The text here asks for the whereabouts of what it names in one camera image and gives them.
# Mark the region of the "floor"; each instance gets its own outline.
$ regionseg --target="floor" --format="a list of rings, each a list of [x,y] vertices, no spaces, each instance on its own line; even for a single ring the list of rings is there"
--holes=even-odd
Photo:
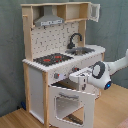
[[[81,118],[81,109],[74,115]],[[117,85],[106,91],[96,100],[93,128],[115,128],[128,117],[128,89]],[[44,128],[32,115],[23,109],[0,118],[0,128]]]

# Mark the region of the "wooden toy kitchen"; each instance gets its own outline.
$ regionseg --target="wooden toy kitchen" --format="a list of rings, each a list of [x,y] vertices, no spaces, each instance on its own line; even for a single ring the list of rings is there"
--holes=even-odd
[[[44,128],[93,128],[93,85],[80,86],[69,75],[103,60],[105,49],[85,45],[86,21],[98,22],[99,4],[90,2],[22,4],[26,109]],[[83,108],[81,121],[73,112]]]

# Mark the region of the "countertop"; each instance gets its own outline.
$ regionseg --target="countertop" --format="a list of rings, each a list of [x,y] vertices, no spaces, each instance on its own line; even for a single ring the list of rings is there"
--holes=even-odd
[[[97,45],[86,45],[86,48],[91,48],[91,49],[94,49],[95,52],[91,52],[91,53],[88,53],[88,54],[85,54],[85,55],[82,55],[82,56],[74,56],[74,55],[71,55],[71,54],[67,54],[65,53],[65,51],[61,51],[61,54],[64,54],[64,55],[67,55],[67,56],[70,56],[70,57],[73,57],[73,59],[71,60],[67,60],[65,62],[62,62],[62,63],[59,63],[59,64],[56,64],[56,65],[51,65],[49,67],[46,67],[46,66],[43,66],[41,64],[38,64],[36,62],[31,62],[27,59],[24,59],[22,62],[28,64],[28,65],[31,65],[39,70],[42,70],[42,71],[45,71],[45,72],[48,72],[49,70],[51,69],[54,69],[54,68],[58,68],[60,66],[64,66],[66,64],[70,64],[70,63],[76,63],[80,60],[83,60],[83,59],[88,59],[90,57],[93,57],[93,56],[96,56],[96,55],[99,55],[101,53],[104,53],[105,52],[105,48],[101,47],[101,46],[97,46]]]

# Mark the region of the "open oven door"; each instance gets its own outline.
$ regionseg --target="open oven door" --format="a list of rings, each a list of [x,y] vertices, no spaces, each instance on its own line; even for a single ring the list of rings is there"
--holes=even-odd
[[[88,19],[98,22],[100,15],[100,4],[92,4],[88,5]]]
[[[93,128],[95,95],[76,90],[49,87],[49,120],[58,128]],[[83,109],[82,121],[73,118],[75,111]]]

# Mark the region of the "oven door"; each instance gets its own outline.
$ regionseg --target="oven door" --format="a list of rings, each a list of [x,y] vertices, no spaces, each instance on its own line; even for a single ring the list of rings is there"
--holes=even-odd
[[[50,124],[58,128],[93,128],[95,95],[57,86],[49,87]],[[82,120],[73,112],[83,108]]]

